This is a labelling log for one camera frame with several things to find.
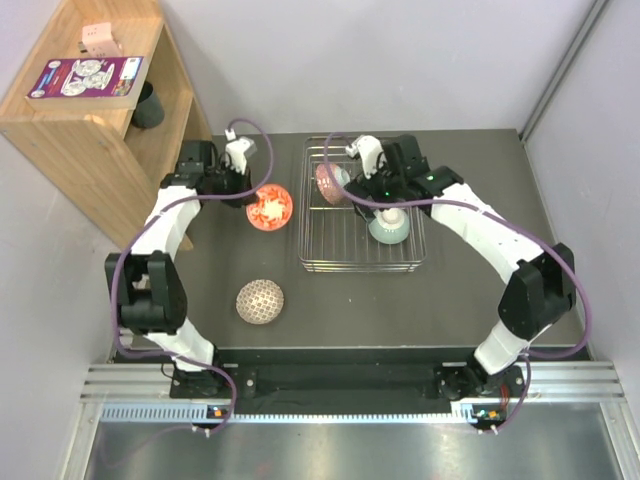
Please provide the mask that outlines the metal wire dish rack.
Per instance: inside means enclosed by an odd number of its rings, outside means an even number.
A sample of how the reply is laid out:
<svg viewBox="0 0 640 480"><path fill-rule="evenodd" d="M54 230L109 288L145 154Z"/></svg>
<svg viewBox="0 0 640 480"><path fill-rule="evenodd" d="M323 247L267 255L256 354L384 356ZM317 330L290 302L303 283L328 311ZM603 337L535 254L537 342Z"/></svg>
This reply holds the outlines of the metal wire dish rack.
<svg viewBox="0 0 640 480"><path fill-rule="evenodd" d="M360 162L345 153L345 142L334 139L324 146L323 136L311 136L303 144L301 184L298 197L298 255L309 272L412 272L427 256L425 216L418 209L407 212L408 237L394 245L383 244L371 235L368 225L343 199L333 205L318 189L315 171L323 155L351 177L361 171Z"/></svg>

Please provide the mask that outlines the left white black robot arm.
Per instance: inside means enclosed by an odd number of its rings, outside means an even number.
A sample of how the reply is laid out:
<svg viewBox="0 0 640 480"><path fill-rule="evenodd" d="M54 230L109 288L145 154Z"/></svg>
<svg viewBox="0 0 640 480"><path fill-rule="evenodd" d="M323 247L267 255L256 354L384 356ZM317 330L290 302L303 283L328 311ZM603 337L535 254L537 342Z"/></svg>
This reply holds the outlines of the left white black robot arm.
<svg viewBox="0 0 640 480"><path fill-rule="evenodd" d="M117 297L117 324L170 356L173 398L212 398L228 386L215 345L187 317L174 259L201 210L201 196L218 195L234 208L256 200L248 166L255 151L248 137L228 141L222 152L210 141L185 141L174 170L160 183L147 231L126 257L111 254L105 261L109 292Z"/></svg>

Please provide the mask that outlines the mint green bowl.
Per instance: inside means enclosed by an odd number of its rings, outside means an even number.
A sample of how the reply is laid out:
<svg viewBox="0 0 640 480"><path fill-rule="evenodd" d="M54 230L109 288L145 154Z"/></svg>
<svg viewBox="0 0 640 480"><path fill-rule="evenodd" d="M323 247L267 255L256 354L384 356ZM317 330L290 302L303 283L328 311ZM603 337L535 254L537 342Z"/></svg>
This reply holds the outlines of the mint green bowl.
<svg viewBox="0 0 640 480"><path fill-rule="evenodd" d="M399 244L409 236L409 216L400 208L375 210L374 219L368 224L368 230L370 235L381 244Z"/></svg>

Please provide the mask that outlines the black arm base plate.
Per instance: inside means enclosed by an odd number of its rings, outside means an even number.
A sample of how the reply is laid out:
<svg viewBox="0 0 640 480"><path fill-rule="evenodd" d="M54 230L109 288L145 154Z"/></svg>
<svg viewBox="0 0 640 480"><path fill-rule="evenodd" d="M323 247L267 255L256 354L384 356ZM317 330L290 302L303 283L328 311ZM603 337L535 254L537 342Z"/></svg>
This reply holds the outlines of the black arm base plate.
<svg viewBox="0 0 640 480"><path fill-rule="evenodd" d="M482 376L466 365L431 363L231 365L223 371L226 375L219 379L219 387L206 378L189 380L185 374L176 372L177 385L171 395L206 398L234 382L238 397L245 400L274 399L278 394L291 392L296 397L318 398L362 393L367 400L379 399L384 394L392 397L408 394L411 398L454 402L480 396L506 398L521 394L524 388L522 371L517 366L493 376Z"/></svg>

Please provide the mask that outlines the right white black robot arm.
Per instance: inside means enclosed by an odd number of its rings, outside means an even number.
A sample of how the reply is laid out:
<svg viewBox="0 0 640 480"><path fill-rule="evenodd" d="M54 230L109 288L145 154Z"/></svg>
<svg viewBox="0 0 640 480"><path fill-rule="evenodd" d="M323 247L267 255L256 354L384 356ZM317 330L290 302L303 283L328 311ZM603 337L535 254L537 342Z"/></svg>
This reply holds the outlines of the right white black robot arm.
<svg viewBox="0 0 640 480"><path fill-rule="evenodd" d="M345 152L362 165L345 186L361 217L383 220L396 204L414 202L479 253L504 282L498 321L488 337L465 366L437 371L440 392L450 400L492 394L518 356L573 308L573 252L562 243L542 247L508 226L454 170L431 168L413 135L360 135Z"/></svg>

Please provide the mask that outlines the red floral bowl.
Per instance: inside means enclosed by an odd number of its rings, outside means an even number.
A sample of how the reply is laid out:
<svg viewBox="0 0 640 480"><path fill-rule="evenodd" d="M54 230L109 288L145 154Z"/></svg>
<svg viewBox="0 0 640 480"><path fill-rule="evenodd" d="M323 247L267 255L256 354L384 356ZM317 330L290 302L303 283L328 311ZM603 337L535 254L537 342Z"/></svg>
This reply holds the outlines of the red floral bowl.
<svg viewBox="0 0 640 480"><path fill-rule="evenodd" d="M257 191L258 201L246 207L249 223L258 230L273 232L284 227L293 215L294 202L281 185L265 184Z"/></svg>

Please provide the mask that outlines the red daisy patterned bowl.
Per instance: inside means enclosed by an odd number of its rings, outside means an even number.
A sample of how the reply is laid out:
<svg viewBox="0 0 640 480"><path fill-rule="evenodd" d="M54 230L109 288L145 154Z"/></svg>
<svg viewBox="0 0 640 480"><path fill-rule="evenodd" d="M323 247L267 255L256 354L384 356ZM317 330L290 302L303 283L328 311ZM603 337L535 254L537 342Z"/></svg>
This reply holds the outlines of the red daisy patterned bowl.
<svg viewBox="0 0 640 480"><path fill-rule="evenodd" d="M343 200L342 188L350 182L351 177L344 168L335 163L330 163L329 167L336 183L331 180L326 165L321 163L315 170L316 185L322 197L329 204L337 205Z"/></svg>

